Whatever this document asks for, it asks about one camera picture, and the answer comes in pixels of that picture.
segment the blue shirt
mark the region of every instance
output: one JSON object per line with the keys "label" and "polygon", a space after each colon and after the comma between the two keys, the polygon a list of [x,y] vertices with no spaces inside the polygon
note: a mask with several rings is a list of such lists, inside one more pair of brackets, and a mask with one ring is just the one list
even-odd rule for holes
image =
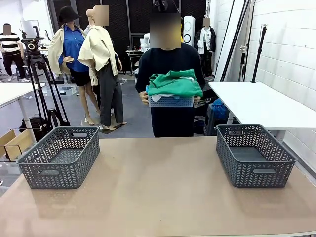
{"label": "blue shirt", "polygon": [[63,64],[64,56],[72,57],[75,61],[73,63],[67,63],[67,67],[73,69],[76,72],[88,72],[89,68],[80,63],[77,59],[79,56],[80,49],[82,47],[84,37],[78,28],[73,31],[68,26],[65,25],[64,28],[65,38],[64,38],[64,52],[59,58],[59,64]]}

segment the striped shirt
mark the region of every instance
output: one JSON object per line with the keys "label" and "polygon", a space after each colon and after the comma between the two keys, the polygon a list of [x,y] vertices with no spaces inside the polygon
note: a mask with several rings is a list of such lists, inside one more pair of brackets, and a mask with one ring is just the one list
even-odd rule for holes
{"label": "striped shirt", "polygon": [[20,54],[19,43],[21,43],[20,38],[15,33],[11,33],[10,35],[0,34],[0,44],[5,51],[4,55]]}

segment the black hat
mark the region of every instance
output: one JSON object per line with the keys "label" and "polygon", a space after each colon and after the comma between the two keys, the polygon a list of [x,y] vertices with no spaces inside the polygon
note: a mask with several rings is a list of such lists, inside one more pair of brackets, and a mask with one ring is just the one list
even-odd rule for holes
{"label": "black hat", "polygon": [[179,13],[179,9],[173,0],[156,0],[152,12]]}
{"label": "black hat", "polygon": [[74,21],[80,17],[81,16],[75,13],[71,6],[65,6],[60,9],[58,20],[60,23],[67,23],[70,21]]}

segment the gray pants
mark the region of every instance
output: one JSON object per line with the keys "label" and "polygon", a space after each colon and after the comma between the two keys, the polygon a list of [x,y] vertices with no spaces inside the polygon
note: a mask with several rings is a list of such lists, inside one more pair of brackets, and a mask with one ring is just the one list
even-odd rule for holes
{"label": "gray pants", "polygon": [[118,76],[113,76],[109,63],[98,71],[100,95],[101,95],[101,124],[111,125],[111,106],[114,109],[117,123],[124,122],[122,88]]}

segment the gray plastic basket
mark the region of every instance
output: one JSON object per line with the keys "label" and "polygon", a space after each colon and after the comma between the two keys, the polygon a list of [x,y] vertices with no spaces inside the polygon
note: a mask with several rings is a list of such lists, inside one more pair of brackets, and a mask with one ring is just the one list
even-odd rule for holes
{"label": "gray plastic basket", "polygon": [[216,151],[235,187],[284,187],[297,161],[256,124],[218,125]]}
{"label": "gray plastic basket", "polygon": [[194,96],[192,97],[179,97],[170,96],[162,97],[157,102],[153,101],[149,96],[149,107],[193,107]]}
{"label": "gray plastic basket", "polygon": [[57,127],[17,163],[32,189],[76,189],[99,153],[97,127]]}

